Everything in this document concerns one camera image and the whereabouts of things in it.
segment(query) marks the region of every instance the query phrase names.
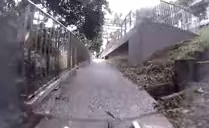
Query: metal fence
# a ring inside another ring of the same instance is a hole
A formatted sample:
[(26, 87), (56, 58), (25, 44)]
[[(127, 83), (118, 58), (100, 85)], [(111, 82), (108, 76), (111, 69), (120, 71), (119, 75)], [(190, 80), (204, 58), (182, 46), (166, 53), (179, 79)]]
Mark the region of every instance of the metal fence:
[(160, 1), (160, 4), (149, 9), (144, 8), (136, 11), (130, 11), (122, 21), (120, 31), (117, 30), (115, 37), (111, 42), (115, 42), (133, 30), (142, 20), (149, 19), (153, 22), (164, 23), (183, 30), (189, 30), (194, 33), (199, 32), (200, 18), (193, 15), (189, 10), (178, 5)]
[(18, 18), (24, 48), (22, 95), (32, 95), (58, 79), (63, 71), (90, 59), (88, 50), (74, 34), (31, 1), (24, 3)]

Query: concrete pavement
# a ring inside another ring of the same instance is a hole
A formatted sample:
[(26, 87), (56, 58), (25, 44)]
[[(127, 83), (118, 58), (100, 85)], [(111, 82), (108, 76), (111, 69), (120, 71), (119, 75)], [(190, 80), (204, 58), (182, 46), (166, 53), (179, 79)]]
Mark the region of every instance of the concrete pavement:
[[(37, 128), (108, 128), (110, 124), (129, 128), (133, 120), (142, 128), (172, 128), (165, 117), (155, 113), (155, 102), (105, 61), (93, 61), (78, 69), (72, 80), (63, 82), (37, 108), (37, 112), (53, 116)], [(117, 119), (112, 120), (106, 112)], [(148, 113), (155, 114), (141, 118)]]

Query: tree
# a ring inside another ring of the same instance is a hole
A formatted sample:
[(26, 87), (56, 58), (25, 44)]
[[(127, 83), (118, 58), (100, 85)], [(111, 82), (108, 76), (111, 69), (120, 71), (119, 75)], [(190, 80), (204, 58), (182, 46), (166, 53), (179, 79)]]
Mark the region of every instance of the tree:
[(100, 49), (102, 44), (100, 42), (103, 42), (102, 34), (100, 33), (96, 39), (92, 40), (89, 46), (89, 50), (95, 51), (96, 53), (100, 53)]
[(122, 13), (115, 13), (112, 19), (108, 19), (106, 21), (103, 35), (107, 38), (107, 40), (110, 41), (117, 39), (121, 35), (122, 22)]
[(0, 15), (6, 14), (16, 5), (14, 0), (0, 0)]
[[(15, 0), (0, 0), (0, 14), (14, 8)], [(76, 26), (75, 33), (93, 41), (100, 37), (104, 13), (109, 11), (106, 0), (32, 0), (42, 5), (49, 14), (65, 26)]]
[(177, 0), (176, 3), (184, 6), (184, 7), (189, 7), (189, 5), (193, 2), (194, 0)]

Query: sky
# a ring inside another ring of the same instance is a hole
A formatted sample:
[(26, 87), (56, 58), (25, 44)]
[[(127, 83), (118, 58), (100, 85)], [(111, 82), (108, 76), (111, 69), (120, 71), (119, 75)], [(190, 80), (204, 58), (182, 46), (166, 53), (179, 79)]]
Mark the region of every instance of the sky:
[(159, 0), (108, 0), (109, 7), (113, 12), (126, 15), (132, 9), (152, 7), (159, 3)]

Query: vegetation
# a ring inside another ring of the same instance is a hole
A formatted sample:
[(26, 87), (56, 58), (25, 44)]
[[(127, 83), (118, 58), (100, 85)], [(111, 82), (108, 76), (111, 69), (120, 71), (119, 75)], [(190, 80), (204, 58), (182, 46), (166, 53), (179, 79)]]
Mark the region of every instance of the vegetation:
[(188, 7), (194, 0), (177, 0), (176, 3), (179, 5)]
[(130, 66), (125, 56), (114, 58), (111, 62), (117, 66), (126, 77), (138, 84), (140, 88), (146, 89), (152, 96), (159, 99), (159, 104), (156, 105), (156, 108), (167, 116), (169, 120), (175, 124), (175, 127), (182, 128), (187, 127), (191, 122), (197, 122), (195, 120), (196, 117), (198, 117), (202, 123), (205, 121), (202, 115), (199, 114), (203, 109), (194, 107), (195, 103), (190, 102), (189, 99), (195, 96), (193, 92), (202, 93), (202, 89), (200, 88), (205, 88), (208, 84), (204, 84), (200, 87), (195, 84), (195, 88), (189, 88), (182, 92), (164, 97), (156, 97), (156, 93), (165, 91), (166, 95), (168, 95), (168, 91), (174, 86), (174, 63), (176, 60), (190, 58), (198, 60), (198, 55), (204, 53), (208, 48), (209, 29), (205, 29), (200, 33), (200, 36), (192, 40), (182, 41), (171, 47), (155, 52), (142, 66)]
[(117, 37), (121, 35), (121, 27), (123, 23), (123, 17), (121, 13), (115, 13), (113, 19), (111, 19), (108, 23), (110, 27), (113, 27), (113, 31), (107, 32), (108, 34), (108, 40), (115, 40)]
[[(79, 35), (84, 43), (90, 42), (91, 50), (99, 51), (102, 45), (102, 26), (104, 14), (110, 11), (106, 0), (32, 0), (45, 7), (51, 15), (65, 26), (75, 26), (74, 33)], [(0, 15), (15, 8), (14, 0), (0, 0)]]

